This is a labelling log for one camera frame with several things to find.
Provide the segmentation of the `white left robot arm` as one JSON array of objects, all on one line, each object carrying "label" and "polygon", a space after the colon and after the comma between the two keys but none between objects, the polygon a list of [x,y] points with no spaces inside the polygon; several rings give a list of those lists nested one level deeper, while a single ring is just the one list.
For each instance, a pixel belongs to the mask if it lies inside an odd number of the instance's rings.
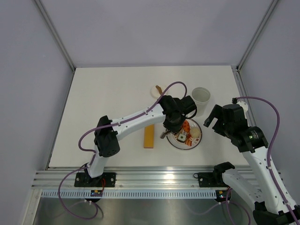
[{"label": "white left robot arm", "polygon": [[113,120],[101,117],[94,129],[95,153],[85,169],[85,181],[92,187],[101,182],[107,159],[120,151],[119,141],[126,136],[158,123],[163,124],[167,133],[177,134],[190,113],[197,113],[196,104],[190,96],[179,99],[166,95],[154,105],[129,116]]}]

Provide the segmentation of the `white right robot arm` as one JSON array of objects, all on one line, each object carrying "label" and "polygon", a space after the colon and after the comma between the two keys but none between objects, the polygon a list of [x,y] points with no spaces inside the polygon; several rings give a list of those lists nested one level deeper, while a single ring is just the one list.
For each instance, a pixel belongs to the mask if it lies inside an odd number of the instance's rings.
[{"label": "white right robot arm", "polygon": [[213,181],[232,188],[251,208],[258,225],[291,225],[300,223],[300,207],[289,195],[268,153],[268,144],[259,127],[251,127],[238,104],[215,105],[204,122],[209,127],[213,119],[215,133],[230,139],[248,162],[257,180],[256,189],[242,178],[229,162],[214,166]]}]

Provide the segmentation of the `metal food tongs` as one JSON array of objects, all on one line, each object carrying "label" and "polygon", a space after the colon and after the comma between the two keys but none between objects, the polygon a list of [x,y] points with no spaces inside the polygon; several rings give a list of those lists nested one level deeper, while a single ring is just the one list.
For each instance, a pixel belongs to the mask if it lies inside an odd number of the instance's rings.
[{"label": "metal food tongs", "polygon": [[164,139],[170,132],[168,130],[164,131],[161,135],[160,135],[160,139]]}]

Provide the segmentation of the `sushi roll with green centre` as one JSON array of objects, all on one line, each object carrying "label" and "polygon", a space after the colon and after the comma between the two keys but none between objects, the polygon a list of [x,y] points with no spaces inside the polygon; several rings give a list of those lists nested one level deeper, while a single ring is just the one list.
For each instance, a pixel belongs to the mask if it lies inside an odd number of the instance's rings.
[{"label": "sushi roll with green centre", "polygon": [[179,134],[177,140],[178,140],[178,142],[180,142],[180,143],[185,143],[185,141],[186,141],[186,135],[184,135],[184,134]]}]

